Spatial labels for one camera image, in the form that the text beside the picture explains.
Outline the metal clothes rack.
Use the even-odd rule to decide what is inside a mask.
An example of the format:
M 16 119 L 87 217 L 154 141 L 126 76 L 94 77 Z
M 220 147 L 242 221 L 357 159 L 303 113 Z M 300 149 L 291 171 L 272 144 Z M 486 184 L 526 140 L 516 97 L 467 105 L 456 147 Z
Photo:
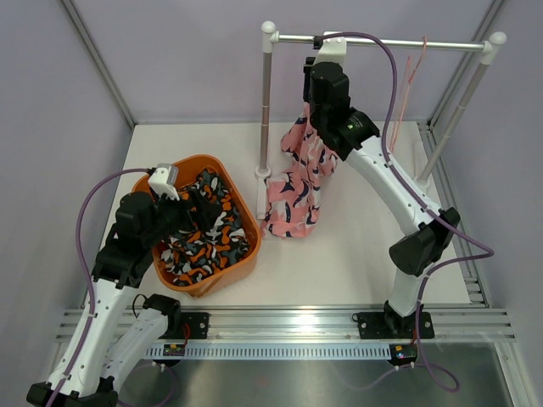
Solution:
M 255 177 L 257 179 L 257 195 L 256 195 L 256 218 L 262 220 L 266 213 L 266 183 L 265 179 L 271 174 L 271 169 L 268 164 L 268 147 L 270 135 L 270 108 L 271 108 L 271 88 L 272 88 L 272 58 L 274 47 L 279 43 L 294 43 L 294 44 L 311 44 L 315 36 L 302 35 L 287 35 L 282 34 L 277 29 L 276 25 L 271 21 L 266 21 L 261 25 L 262 33 L 262 110 L 260 121 L 260 157 L 259 164 L 255 169 Z M 376 39 L 373 40 L 360 33 L 354 32 L 334 32 L 334 34 L 324 37 L 331 38 L 344 36 L 348 42 L 348 46 L 357 47 L 378 47 L 385 45 L 389 48 L 420 48 L 423 47 L 423 40 L 407 41 L 407 40 L 390 40 Z M 453 135 L 453 132 L 458 126 L 462 116 L 464 115 L 473 94 L 479 87 L 480 82 L 488 67 L 494 62 L 497 54 L 507 42 L 507 35 L 501 31 L 492 33 L 488 39 L 481 42 L 428 42 L 427 50 L 441 51 L 458 51 L 464 53 L 479 53 L 479 64 L 466 86 L 460 101 L 454 108 L 451 117 L 449 118 L 446 127 L 442 133 L 441 139 L 433 150 L 432 155 L 423 168 L 421 175 L 417 178 L 417 182 L 422 185 L 426 182 L 437 165 L 440 156 L 445 149 L 446 144 Z

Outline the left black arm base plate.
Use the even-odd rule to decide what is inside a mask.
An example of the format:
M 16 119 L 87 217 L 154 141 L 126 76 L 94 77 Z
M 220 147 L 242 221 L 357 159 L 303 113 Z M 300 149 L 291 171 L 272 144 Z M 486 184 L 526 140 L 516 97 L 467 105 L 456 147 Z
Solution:
M 182 312 L 174 318 L 171 338 L 204 340 L 208 337 L 210 314 L 206 312 Z

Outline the orange plastic basket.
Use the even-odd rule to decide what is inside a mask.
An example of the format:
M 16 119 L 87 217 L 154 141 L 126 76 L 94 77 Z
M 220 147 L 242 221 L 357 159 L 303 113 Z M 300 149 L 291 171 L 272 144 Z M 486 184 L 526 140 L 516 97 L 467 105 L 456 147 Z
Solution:
M 174 165 L 179 169 L 176 179 L 177 191 L 193 183 L 197 175 L 204 169 L 212 169 L 218 172 L 226 183 L 228 191 L 232 194 L 232 199 L 238 207 L 250 244 L 250 249 L 244 259 L 236 265 L 189 287 L 176 287 L 172 285 L 171 281 L 165 276 L 163 267 L 160 266 L 160 244 L 166 238 L 153 248 L 154 268 L 160 281 L 170 290 L 186 293 L 193 298 L 202 298 L 245 278 L 253 271 L 261 245 L 260 228 L 220 160 L 209 155 L 200 154 L 177 161 Z

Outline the pink patterned shorts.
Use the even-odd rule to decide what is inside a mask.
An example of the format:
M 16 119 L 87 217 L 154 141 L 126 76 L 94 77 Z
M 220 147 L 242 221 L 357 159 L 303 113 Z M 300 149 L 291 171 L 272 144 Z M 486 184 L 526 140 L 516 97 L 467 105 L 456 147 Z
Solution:
M 322 179 L 331 176 L 339 156 L 310 123 L 310 106 L 283 135 L 280 148 L 289 166 L 266 180 L 266 214 L 260 224 L 266 238 L 308 237 L 320 216 Z

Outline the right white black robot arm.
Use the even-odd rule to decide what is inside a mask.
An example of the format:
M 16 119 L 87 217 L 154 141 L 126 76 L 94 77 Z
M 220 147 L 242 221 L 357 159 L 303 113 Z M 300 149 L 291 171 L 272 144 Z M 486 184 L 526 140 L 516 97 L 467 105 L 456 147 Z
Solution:
M 312 127 L 328 148 L 370 184 L 404 235 L 389 248 L 396 274 L 379 320 L 391 335 L 402 337 L 416 326 L 423 272 L 448 248 L 460 215 L 454 208 L 443 210 L 387 153 L 378 127 L 351 107 L 349 78 L 340 64 L 309 57 L 304 75 L 304 100 L 310 107 Z

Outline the orange camouflage shorts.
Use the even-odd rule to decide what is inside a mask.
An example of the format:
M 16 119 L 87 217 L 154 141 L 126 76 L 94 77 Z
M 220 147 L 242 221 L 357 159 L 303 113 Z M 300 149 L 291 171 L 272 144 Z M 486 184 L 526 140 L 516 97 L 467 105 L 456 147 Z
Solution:
M 218 172 L 204 169 L 193 183 L 178 191 L 188 206 L 190 189 L 219 204 L 222 212 L 208 231 L 177 231 L 161 242 L 160 266 L 176 287 L 192 286 L 236 265 L 250 249 L 241 214 Z

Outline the aluminium rail frame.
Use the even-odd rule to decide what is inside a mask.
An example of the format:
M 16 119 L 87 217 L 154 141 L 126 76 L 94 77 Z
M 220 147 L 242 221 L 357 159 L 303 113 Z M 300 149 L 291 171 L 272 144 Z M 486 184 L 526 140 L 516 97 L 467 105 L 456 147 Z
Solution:
M 246 204 L 256 202 L 255 167 L 260 149 L 256 123 L 138 125 L 127 168 L 208 154 L 226 167 Z M 169 289 L 155 270 L 141 284 L 145 294 L 164 294 L 188 310 L 210 314 L 202 346 L 264 356 L 291 350 L 297 359 L 321 350 L 369 346 L 351 316 L 377 311 L 390 295 L 395 268 L 388 248 L 400 229 L 383 201 L 355 170 L 340 164 L 323 182 L 322 214 L 307 238 L 269 237 L 246 277 L 201 298 Z M 424 300 L 435 336 L 428 358 L 445 365 L 462 389 L 449 394 L 435 384 L 417 390 L 423 404 L 530 406 L 516 338 L 507 312 L 490 305 L 474 264 L 449 264 L 429 282 Z

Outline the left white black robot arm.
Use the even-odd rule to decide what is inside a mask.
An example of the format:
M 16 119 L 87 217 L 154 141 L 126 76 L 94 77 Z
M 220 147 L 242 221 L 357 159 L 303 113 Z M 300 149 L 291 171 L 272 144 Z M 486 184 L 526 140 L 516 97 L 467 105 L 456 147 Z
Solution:
M 115 406 L 124 381 L 159 337 L 182 328 L 178 301 L 154 294 L 129 331 L 113 340 L 127 305 L 136 297 L 153 262 L 152 250 L 175 232 L 213 227 L 221 208 L 199 192 L 186 200 L 145 192 L 124 196 L 90 278 L 89 302 L 63 359 L 45 382 L 31 385 L 26 400 L 34 406 Z

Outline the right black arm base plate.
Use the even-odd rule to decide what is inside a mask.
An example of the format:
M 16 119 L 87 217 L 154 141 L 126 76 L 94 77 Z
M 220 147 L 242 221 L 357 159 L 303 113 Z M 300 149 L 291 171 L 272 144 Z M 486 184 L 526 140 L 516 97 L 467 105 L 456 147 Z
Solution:
M 416 337 L 415 328 L 421 339 L 435 338 L 434 324 L 428 312 L 419 315 L 418 324 L 415 314 L 398 317 L 384 311 L 359 312 L 351 319 L 357 324 L 360 339 L 413 339 Z

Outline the pink wire hanger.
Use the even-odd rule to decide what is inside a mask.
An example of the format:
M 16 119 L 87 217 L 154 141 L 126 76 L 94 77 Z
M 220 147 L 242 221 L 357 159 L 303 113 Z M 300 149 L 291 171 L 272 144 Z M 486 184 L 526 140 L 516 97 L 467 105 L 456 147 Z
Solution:
M 423 47 L 422 47 L 422 51 L 419 53 L 418 59 L 415 60 L 414 56 L 410 54 L 406 60 L 404 74 L 403 74 L 402 81 L 400 84 L 400 96 L 396 98 L 396 103 L 395 103 L 395 121 L 393 124 L 392 135 L 389 140 L 389 151 L 391 153 L 394 152 L 395 145 L 398 142 L 398 139 L 400 136 L 400 129 L 402 127 L 404 115 L 409 103 L 411 85 L 415 80 L 419 66 L 421 65 L 422 61 L 425 58 L 425 54 L 426 54 L 426 50 L 428 46 L 428 38 L 426 36 L 423 36 L 422 40 L 423 40 Z

